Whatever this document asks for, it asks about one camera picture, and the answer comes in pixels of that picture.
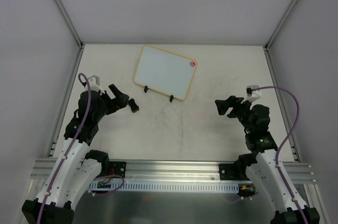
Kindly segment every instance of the white table surface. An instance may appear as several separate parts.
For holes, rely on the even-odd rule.
[[[87,44],[78,72],[100,77],[108,85],[134,98],[140,110],[126,108],[105,116],[91,149],[110,158],[129,160],[235,161],[249,153],[243,127],[237,119],[219,116],[214,101],[230,95],[246,96],[247,85],[271,86],[272,79],[260,46],[155,45],[198,62],[185,101],[174,100],[135,84],[133,78],[142,45]],[[77,109],[83,86],[75,81],[54,156],[60,153],[67,123]],[[279,145],[286,136],[274,90],[263,90],[256,102],[270,108],[270,132]],[[289,143],[281,152],[283,161],[293,161]]]

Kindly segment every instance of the wooden whiteboard frame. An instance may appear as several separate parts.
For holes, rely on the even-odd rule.
[[[147,47],[154,48],[154,49],[158,49],[158,50],[160,50],[160,51],[164,51],[164,52],[167,52],[167,53],[171,53],[171,54],[173,54],[173,55],[176,55],[176,56],[179,56],[179,57],[182,57],[182,58],[185,58],[185,59],[188,59],[188,60],[191,60],[191,61],[194,61],[194,62],[195,62],[194,72],[193,72],[193,74],[192,74],[192,77],[191,77],[191,80],[190,80],[188,89],[187,89],[187,91],[186,91],[185,97],[184,97],[184,98],[179,98],[179,97],[175,97],[175,96],[174,96],[175,99],[184,101],[184,100],[186,99],[186,97],[188,96],[188,93],[189,93],[189,90],[190,90],[190,87],[191,87],[192,80],[193,80],[193,78],[194,78],[194,76],[195,76],[196,68],[197,68],[197,66],[198,66],[197,61],[194,60],[194,59],[192,59],[192,58],[188,58],[188,57],[186,57],[186,56],[183,56],[183,55],[180,55],[180,54],[177,54],[177,53],[168,51],[168,50],[161,49],[161,48],[159,48],[159,47],[155,47],[155,46],[146,44],[146,45],[144,45],[144,46],[142,47],[141,54],[140,54],[140,57],[139,57],[139,60],[138,60],[138,64],[137,64],[137,68],[136,68],[136,72],[135,72],[135,75],[134,75],[134,83],[136,83],[136,84],[138,84],[138,85],[140,85],[140,86],[142,86],[142,87],[145,87],[146,85],[137,82],[137,81],[136,81],[136,75],[137,75],[137,72],[138,72],[139,64],[140,64],[141,59],[142,59],[144,47],[146,47],[146,46],[147,46]],[[163,91],[161,91],[161,90],[151,88],[151,87],[149,87],[149,86],[147,86],[147,88],[150,89],[150,90],[159,92],[159,93],[161,93],[161,94],[167,95],[167,96],[171,96],[171,95],[172,95],[172,94],[163,92]]]

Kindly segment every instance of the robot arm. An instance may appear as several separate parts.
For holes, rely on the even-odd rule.
[[[103,116],[126,107],[129,96],[120,92],[114,85],[110,85],[109,88],[115,95],[114,99],[110,99],[107,92],[100,87],[97,76],[90,77],[88,82],[91,90],[88,116],[81,132],[77,133],[88,104],[88,86],[84,84],[86,91],[80,95],[79,108],[74,112],[74,117],[65,129],[61,154],[51,175],[35,200],[26,200],[22,207],[29,224],[37,223],[43,204],[41,224],[72,223],[74,210],[88,184],[99,175],[109,174],[108,154],[95,150],[89,151],[89,146],[99,130],[98,123]],[[81,168],[77,170],[78,164],[83,159]]]
[[[216,100],[219,115],[225,115],[229,108],[232,111],[229,118],[237,118],[244,127],[246,146],[250,154],[240,155],[232,165],[228,174],[242,179],[247,177],[271,202],[275,217],[271,224],[318,224],[320,217],[315,208],[309,208],[307,203],[292,184],[283,163],[278,160],[278,147],[268,131],[270,118],[269,108],[251,103],[261,97],[258,86],[247,88],[246,99],[230,96],[227,100]]]

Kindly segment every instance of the wire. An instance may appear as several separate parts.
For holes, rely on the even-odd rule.
[[[121,189],[123,187],[123,185],[125,185],[125,179],[120,175],[105,175],[105,176],[97,177],[96,179],[100,179],[100,178],[120,178],[122,180],[122,184],[120,184],[115,189],[109,190],[108,192],[102,193],[102,194],[95,193],[95,192],[92,193],[91,191],[88,191],[89,193],[92,193],[93,197],[96,197],[96,196],[101,197],[101,196],[110,195],[110,194],[116,192],[117,190]]]
[[[109,170],[109,175],[112,175],[112,170],[113,170],[113,169]],[[108,181],[107,181],[107,182],[105,182],[106,180],[107,180],[107,178],[103,180],[103,184],[107,184],[107,183],[109,183],[109,182],[110,182],[110,180],[111,180],[111,178],[108,178]]]
[[[304,220],[304,224],[308,224],[307,222],[307,219],[305,217],[305,214],[301,208],[301,206],[299,205],[298,203],[298,200],[295,199],[295,194],[294,192],[292,191],[291,187],[290,187],[290,184],[288,183],[288,181],[286,180],[286,177],[285,175],[283,174],[283,171],[281,170],[280,166],[279,166],[279,154],[280,154],[280,150],[281,148],[285,145],[285,143],[287,142],[287,140],[290,138],[292,132],[295,130],[295,127],[298,123],[298,119],[299,119],[299,102],[297,100],[297,98],[295,97],[295,95],[293,93],[291,93],[289,90],[285,89],[285,88],[281,88],[281,87],[275,87],[275,86],[268,86],[268,87],[261,87],[261,88],[255,88],[253,89],[253,91],[256,91],[256,90],[263,90],[263,89],[278,89],[278,90],[281,90],[283,92],[286,92],[288,93],[290,96],[292,96],[292,98],[294,99],[295,103],[296,103],[296,106],[297,106],[297,114],[296,114],[296,118],[295,118],[295,121],[294,121],[294,124],[293,126],[291,127],[290,129],[290,132],[286,135],[285,139],[282,141],[281,145],[279,146],[278,150],[277,150],[277,153],[276,153],[276,158],[275,158],[275,161],[276,161],[276,167],[277,167],[277,170],[280,174],[280,177],[281,179],[283,180],[283,182],[285,183],[285,186],[287,188],[287,190],[289,191],[291,197],[293,198],[293,202],[295,203],[297,209],[299,210],[299,213],[302,215],[302,218]]]
[[[76,131],[76,133],[75,133],[75,135],[74,135],[74,138],[73,138],[72,142],[70,143],[70,145],[68,146],[66,152],[64,153],[64,156],[65,156],[65,157],[67,157],[67,155],[68,155],[68,153],[70,152],[70,150],[71,150],[73,144],[75,143],[76,138],[79,136],[79,134],[80,134],[80,132],[81,132],[81,130],[82,130],[82,128],[83,128],[83,125],[85,124],[86,118],[87,118],[87,116],[88,116],[89,108],[90,108],[91,90],[90,90],[90,85],[89,85],[88,78],[87,78],[86,75],[84,75],[83,73],[79,73],[78,78],[79,78],[79,81],[81,82],[81,84],[84,84],[84,83],[87,84],[87,87],[88,87],[88,101],[87,101],[86,111],[84,112],[84,116],[83,116],[83,119],[82,119],[82,121],[81,121],[81,124],[79,125],[79,127],[78,127],[78,129],[77,129],[77,131]],[[43,198],[43,201],[42,201],[42,204],[41,204],[41,207],[40,207],[40,210],[39,210],[39,215],[37,216],[37,222],[36,222],[37,224],[40,224],[40,223],[41,223],[41,217],[42,217],[43,208],[44,208],[44,206],[46,205],[47,198],[48,198],[48,196],[49,196],[49,194],[50,194],[50,191],[51,191],[51,189],[52,189],[52,185],[53,185],[55,179],[57,178],[57,175],[58,175],[58,173],[59,173],[59,171],[60,171],[60,169],[61,169],[61,166],[62,166],[64,160],[65,160],[65,159],[61,159],[61,161],[60,161],[60,163],[59,163],[59,165],[58,165],[56,171],[54,172],[53,177],[52,177],[52,179],[51,179],[51,181],[50,181],[50,183],[49,183],[49,185],[48,185],[48,187],[47,187],[47,193],[48,193],[48,194],[46,194],[46,195],[44,196],[44,198]]]
[[[240,201],[244,201],[244,200],[252,200],[252,198],[253,197],[255,197],[256,195],[258,195],[259,194],[259,192],[256,192],[254,195],[252,195],[252,196],[249,196],[249,197],[240,197],[240,198],[238,198],[238,199],[236,199],[236,200],[234,200],[234,201],[229,201],[229,200],[227,200],[225,197],[223,198],[223,200],[226,202],[226,203],[228,203],[228,204],[235,204],[235,203],[237,203],[237,202],[240,202]]]

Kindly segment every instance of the black mount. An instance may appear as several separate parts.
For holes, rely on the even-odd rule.
[[[37,223],[37,217],[41,203],[37,200],[26,200],[22,206],[22,212],[29,224]],[[41,223],[43,224],[71,224],[74,219],[74,211],[70,208],[69,202],[62,207],[46,204],[43,209]]]
[[[305,207],[303,213],[309,224],[319,224],[320,215],[316,208]],[[299,210],[287,209],[287,212],[275,213],[275,217],[271,220],[270,224],[299,224],[304,223]]]
[[[220,180],[240,180],[249,181],[245,174],[247,167],[257,163],[253,154],[242,154],[238,156],[237,161],[233,164],[219,164]]]
[[[126,176],[126,162],[109,162],[109,169],[112,170],[113,175],[120,175],[123,178]]]
[[[107,153],[98,150],[90,150],[84,158],[97,160],[101,163],[101,173],[99,176],[109,175],[109,156]]]

